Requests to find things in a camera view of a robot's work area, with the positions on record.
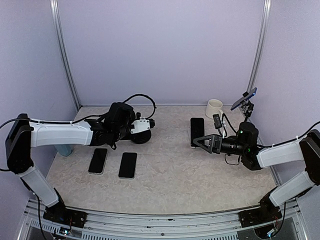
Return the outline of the black phone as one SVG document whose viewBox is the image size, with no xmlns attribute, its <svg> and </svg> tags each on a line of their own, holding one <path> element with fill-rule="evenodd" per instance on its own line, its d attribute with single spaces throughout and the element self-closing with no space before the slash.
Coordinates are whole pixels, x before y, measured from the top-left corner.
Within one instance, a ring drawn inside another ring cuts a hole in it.
<svg viewBox="0 0 320 240">
<path fill-rule="evenodd" d="M 205 135 L 205 120 L 202 117 L 192 117 L 190 119 L 190 146 L 196 148 L 194 139 Z"/>
<path fill-rule="evenodd" d="M 119 178 L 133 179 L 135 177 L 137 156 L 138 154 L 136 152 L 124 152 L 122 154 L 118 172 Z"/>
</svg>

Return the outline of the black round-base phone stand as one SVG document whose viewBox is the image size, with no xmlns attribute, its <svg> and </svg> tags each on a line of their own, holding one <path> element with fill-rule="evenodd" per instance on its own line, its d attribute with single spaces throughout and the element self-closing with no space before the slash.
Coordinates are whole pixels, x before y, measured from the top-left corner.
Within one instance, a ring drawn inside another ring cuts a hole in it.
<svg viewBox="0 0 320 240">
<path fill-rule="evenodd" d="M 141 117 L 141 113 L 137 112 L 135 120 L 139 120 L 139 119 L 146 119 L 146 118 Z M 144 144 L 144 143 L 148 142 L 151 139 L 151 136 L 152 136 L 152 133 L 151 133 L 151 129 L 150 129 L 150 130 L 147 130 L 147 131 L 144 131 L 144 132 L 140 132 L 140 133 L 137 133 L 137 134 L 132 134 L 131 141 L 133 143 L 135 143 L 135 144 Z"/>
</svg>

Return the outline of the black tripod stand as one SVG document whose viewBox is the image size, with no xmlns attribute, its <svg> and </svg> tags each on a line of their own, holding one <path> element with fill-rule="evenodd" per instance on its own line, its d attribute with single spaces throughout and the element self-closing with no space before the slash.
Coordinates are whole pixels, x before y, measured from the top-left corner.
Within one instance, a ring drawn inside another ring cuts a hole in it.
<svg viewBox="0 0 320 240">
<path fill-rule="evenodd" d="M 240 109 L 243 111 L 244 114 L 244 122 L 247 122 L 248 119 L 251 117 L 253 110 L 254 110 L 254 104 L 250 100 L 244 100 L 241 105 Z"/>
</svg>

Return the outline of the blue phone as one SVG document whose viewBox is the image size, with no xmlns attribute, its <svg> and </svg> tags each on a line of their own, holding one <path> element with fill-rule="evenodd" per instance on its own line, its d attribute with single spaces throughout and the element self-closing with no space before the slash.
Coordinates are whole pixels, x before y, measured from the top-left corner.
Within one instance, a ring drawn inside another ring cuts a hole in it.
<svg viewBox="0 0 320 240">
<path fill-rule="evenodd" d="M 234 109 L 238 108 L 239 106 L 242 106 L 243 103 L 246 103 L 250 98 L 254 97 L 257 92 L 257 87 L 254 87 L 251 91 L 245 92 L 240 99 L 235 101 L 233 105 L 231 106 L 230 110 L 233 111 Z"/>
</svg>

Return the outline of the white phone stand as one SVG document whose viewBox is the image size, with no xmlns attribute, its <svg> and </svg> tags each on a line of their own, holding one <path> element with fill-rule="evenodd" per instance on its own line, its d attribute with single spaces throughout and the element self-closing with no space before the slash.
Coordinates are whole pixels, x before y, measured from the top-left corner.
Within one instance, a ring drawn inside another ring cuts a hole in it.
<svg viewBox="0 0 320 240">
<path fill-rule="evenodd" d="M 204 127 L 200 127 L 200 128 L 193 128 L 190 130 L 188 130 L 188 137 L 189 137 L 189 144 L 190 144 L 190 147 L 193 148 L 193 149 L 196 149 L 198 148 L 196 145 L 194 145 L 192 143 L 192 140 L 194 138 L 197 138 L 197 137 L 202 137 L 202 136 L 205 136 L 205 128 Z"/>
</svg>

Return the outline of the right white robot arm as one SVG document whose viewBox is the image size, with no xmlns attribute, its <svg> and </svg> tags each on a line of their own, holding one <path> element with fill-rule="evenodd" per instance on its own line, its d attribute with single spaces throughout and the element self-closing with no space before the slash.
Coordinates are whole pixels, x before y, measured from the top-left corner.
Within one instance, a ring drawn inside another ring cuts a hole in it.
<svg viewBox="0 0 320 240">
<path fill-rule="evenodd" d="M 193 139 L 193 143 L 208 153 L 240 156 L 242 164 L 251 171 L 274 165 L 303 161 L 305 169 L 282 185 L 272 189 L 260 201 L 259 208 L 239 213 L 242 226 L 265 223 L 282 217 L 280 206 L 304 195 L 320 184 L 320 133 L 310 129 L 303 136 L 274 144 L 259 146 L 258 129 L 251 122 L 242 122 L 235 136 L 227 138 L 211 134 Z"/>
</svg>

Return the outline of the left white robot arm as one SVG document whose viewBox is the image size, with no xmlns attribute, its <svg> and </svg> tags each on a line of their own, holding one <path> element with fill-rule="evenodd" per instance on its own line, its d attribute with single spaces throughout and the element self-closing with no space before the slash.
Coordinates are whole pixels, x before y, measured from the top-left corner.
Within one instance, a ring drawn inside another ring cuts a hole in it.
<svg viewBox="0 0 320 240">
<path fill-rule="evenodd" d="M 137 129 L 134 109 L 122 102 L 113 103 L 105 114 L 76 121 L 32 119 L 22 113 L 9 122 L 12 127 L 5 140 L 9 171 L 18 175 L 61 223 L 70 218 L 70 211 L 61 204 L 58 193 L 33 162 L 31 150 L 54 145 L 109 145 L 115 149 L 119 140 Z"/>
</svg>

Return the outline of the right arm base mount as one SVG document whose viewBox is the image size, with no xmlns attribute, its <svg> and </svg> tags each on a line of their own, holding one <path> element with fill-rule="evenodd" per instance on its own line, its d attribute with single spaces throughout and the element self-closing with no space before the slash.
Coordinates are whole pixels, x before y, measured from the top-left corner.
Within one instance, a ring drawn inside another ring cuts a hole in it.
<svg viewBox="0 0 320 240">
<path fill-rule="evenodd" d="M 238 213 L 238 216 L 242 228 L 272 222 L 283 217 L 279 207 L 272 211 L 267 211 L 262 207 L 243 210 Z"/>
</svg>

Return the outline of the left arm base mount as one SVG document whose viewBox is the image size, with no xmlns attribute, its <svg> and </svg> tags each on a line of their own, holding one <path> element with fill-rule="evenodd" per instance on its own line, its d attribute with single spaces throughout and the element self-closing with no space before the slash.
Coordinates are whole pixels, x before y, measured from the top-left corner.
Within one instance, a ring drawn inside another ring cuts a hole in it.
<svg viewBox="0 0 320 240">
<path fill-rule="evenodd" d="M 84 228 L 87 213 L 69 208 L 46 207 L 43 218 L 58 224 Z"/>
</svg>

